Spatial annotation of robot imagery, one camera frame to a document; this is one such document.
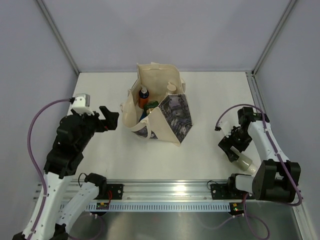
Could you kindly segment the green bottle beige cap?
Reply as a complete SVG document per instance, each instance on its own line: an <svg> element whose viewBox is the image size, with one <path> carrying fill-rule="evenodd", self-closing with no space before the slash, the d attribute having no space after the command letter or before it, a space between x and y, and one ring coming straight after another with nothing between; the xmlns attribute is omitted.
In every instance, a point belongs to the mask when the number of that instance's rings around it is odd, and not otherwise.
<svg viewBox="0 0 320 240"><path fill-rule="evenodd" d="M254 162L248 156L244 155L242 152L239 152L236 148L231 147L231 150L238 156L238 159L233 161L232 164L243 172L253 176L258 170Z"/></svg>

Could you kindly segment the orange blue spray bottle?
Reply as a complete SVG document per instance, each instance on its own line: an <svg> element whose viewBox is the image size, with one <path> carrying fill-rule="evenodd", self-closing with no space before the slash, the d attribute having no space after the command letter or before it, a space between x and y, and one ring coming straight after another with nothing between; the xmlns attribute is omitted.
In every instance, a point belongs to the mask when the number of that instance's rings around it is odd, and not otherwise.
<svg viewBox="0 0 320 240"><path fill-rule="evenodd" d="M141 109L143 109L144 106L148 103L149 95L150 95L150 93L149 93L148 89L145 86L141 85L141 89L138 92L138 97L139 97L138 98L138 106Z"/></svg>

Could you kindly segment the beige pump bottle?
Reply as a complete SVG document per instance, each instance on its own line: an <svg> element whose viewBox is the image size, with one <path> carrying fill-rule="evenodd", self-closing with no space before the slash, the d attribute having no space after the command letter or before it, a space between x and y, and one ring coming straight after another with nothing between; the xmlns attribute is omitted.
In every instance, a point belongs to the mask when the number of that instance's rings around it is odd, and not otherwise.
<svg viewBox="0 0 320 240"><path fill-rule="evenodd" d="M166 89L167 89L168 95L172 95L177 91L177 87L174 84L172 84L171 82L167 83Z"/></svg>

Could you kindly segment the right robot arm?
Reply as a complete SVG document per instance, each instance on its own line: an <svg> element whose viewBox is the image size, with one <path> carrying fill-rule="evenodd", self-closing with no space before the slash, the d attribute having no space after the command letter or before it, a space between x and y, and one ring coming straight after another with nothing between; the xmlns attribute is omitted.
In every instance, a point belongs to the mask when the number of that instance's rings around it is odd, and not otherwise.
<svg viewBox="0 0 320 240"><path fill-rule="evenodd" d="M228 196L237 199L245 192L258 201L299 206L303 202L298 188L301 175L299 163L290 161L281 150L270 120L262 109L247 103L237 104L237 107L238 126L224 130L221 118L215 124L215 131L224 134L218 146L228 160L235 163L240 159L239 153L254 143L261 164L252 175L232 174L226 186Z"/></svg>

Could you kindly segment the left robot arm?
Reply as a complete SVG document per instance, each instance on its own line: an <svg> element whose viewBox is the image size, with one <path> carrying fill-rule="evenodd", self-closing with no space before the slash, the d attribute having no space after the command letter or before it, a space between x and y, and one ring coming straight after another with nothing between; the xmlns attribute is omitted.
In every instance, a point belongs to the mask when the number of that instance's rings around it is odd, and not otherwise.
<svg viewBox="0 0 320 240"><path fill-rule="evenodd" d="M72 108L72 114L60 120L52 149L46 157L40 196L26 228L15 234L14 240L66 240L89 202L107 195L107 179L90 173L77 194L61 208L64 194L91 138L95 133L114 131L118 126L118 112L109 111L105 106L100 106L99 110L103 119L98 112Z"/></svg>

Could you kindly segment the beige canvas tote bag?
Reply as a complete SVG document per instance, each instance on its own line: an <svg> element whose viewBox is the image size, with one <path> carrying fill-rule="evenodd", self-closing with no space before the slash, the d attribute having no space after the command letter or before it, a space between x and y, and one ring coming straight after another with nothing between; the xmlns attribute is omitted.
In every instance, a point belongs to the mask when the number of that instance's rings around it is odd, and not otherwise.
<svg viewBox="0 0 320 240"><path fill-rule="evenodd" d="M167 94L168 82L177 88ZM149 91L148 102L159 105L140 121L144 109L139 107L141 85ZM153 139L180 145L193 126L186 96L186 83L171 64L151 62L137 65L137 79L128 90L127 100L120 105L122 124L142 139Z"/></svg>

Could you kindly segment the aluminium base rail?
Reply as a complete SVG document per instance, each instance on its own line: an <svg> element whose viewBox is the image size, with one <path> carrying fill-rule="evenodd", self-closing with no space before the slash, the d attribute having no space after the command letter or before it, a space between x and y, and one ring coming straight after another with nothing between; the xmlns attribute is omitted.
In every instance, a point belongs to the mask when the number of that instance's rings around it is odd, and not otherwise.
<svg viewBox="0 0 320 240"><path fill-rule="evenodd" d="M123 184L122 199L111 202L241 202L242 199L213 199L211 184L219 180L114 180L109 184Z"/></svg>

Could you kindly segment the left aluminium frame post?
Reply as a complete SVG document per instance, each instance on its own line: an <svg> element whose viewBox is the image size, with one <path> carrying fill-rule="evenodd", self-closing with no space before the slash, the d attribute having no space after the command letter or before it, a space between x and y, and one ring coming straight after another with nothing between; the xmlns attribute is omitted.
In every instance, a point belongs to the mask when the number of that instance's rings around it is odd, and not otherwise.
<svg viewBox="0 0 320 240"><path fill-rule="evenodd" d="M47 6L47 4L45 3L44 0L35 0L34 2L37 5L37 7L39 8L39 11L41 12L42 16L44 17L45 22L47 23L49 29L51 30L55 40L57 41L59 47L61 48L64 56L66 57L68 63L70 64L73 72L78 77L81 71L80 71L76 61L74 60L67 44L65 43L65 40L64 40L63 36L61 35L61 33L57 27L57 24L52 16L48 6Z"/></svg>

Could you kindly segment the aluminium frame post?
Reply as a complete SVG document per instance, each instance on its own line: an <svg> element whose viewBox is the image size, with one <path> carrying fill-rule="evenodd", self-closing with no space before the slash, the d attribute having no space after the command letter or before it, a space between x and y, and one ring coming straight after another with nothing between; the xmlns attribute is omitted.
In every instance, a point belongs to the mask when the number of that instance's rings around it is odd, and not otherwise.
<svg viewBox="0 0 320 240"><path fill-rule="evenodd" d="M64 40L63 36L61 35L61 33L57 27L57 24L52 16L48 6L47 6L47 4L45 3L44 0L35 0L34 2L37 5L37 7L39 8L39 11L41 12L42 16L44 17L45 22L47 23L49 29L51 30L55 40L57 41L59 47L61 48L64 56L66 57L68 63L70 64L73 72L78 77L81 71L80 71L76 61L74 60L67 44L65 43L65 40Z"/></svg>
<svg viewBox="0 0 320 240"><path fill-rule="evenodd" d="M260 54L256 64L254 65L251 74L253 77L257 75L260 68L262 67L263 63L265 62L269 52L272 50L273 45L276 43L278 37L281 34L281 31L283 30L285 24L290 18L290 15L292 14L293 10L295 9L297 3L299 0L289 0L285 9L283 10L279 20L277 21L265 47L262 50L262 53Z"/></svg>

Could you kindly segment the right aluminium frame post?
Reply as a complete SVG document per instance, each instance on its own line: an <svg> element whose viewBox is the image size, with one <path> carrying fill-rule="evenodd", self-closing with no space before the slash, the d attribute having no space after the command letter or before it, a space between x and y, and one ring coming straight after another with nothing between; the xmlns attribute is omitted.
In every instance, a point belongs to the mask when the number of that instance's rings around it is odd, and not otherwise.
<svg viewBox="0 0 320 240"><path fill-rule="evenodd" d="M265 47L262 50L262 53L260 54L256 64L254 65L251 74L253 77L257 75L260 68L262 67L263 63L265 62L269 52L272 50L273 45L276 43L278 37L281 34L281 31L283 30L285 24L290 18L290 15L292 14L293 10L295 9L297 3L299 0L289 0L285 9L283 10L279 20L277 21Z"/></svg>

